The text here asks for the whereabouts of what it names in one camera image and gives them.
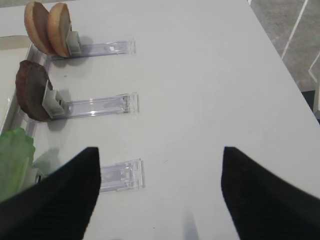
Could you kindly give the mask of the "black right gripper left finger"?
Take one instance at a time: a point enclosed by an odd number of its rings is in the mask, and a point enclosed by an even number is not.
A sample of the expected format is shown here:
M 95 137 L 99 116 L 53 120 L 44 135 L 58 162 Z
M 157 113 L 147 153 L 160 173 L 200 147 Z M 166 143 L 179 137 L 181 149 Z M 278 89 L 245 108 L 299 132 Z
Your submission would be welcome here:
M 39 183 L 0 204 L 2 240 L 81 240 L 101 187 L 100 155 L 87 147 Z

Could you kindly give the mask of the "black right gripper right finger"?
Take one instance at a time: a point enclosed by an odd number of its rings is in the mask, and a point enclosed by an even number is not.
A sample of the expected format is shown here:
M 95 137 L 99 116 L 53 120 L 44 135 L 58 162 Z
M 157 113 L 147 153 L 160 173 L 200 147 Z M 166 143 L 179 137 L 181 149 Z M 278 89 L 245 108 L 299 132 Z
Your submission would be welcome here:
M 241 240 L 318 240 L 319 198 L 284 181 L 236 147 L 223 152 L 221 191 Z

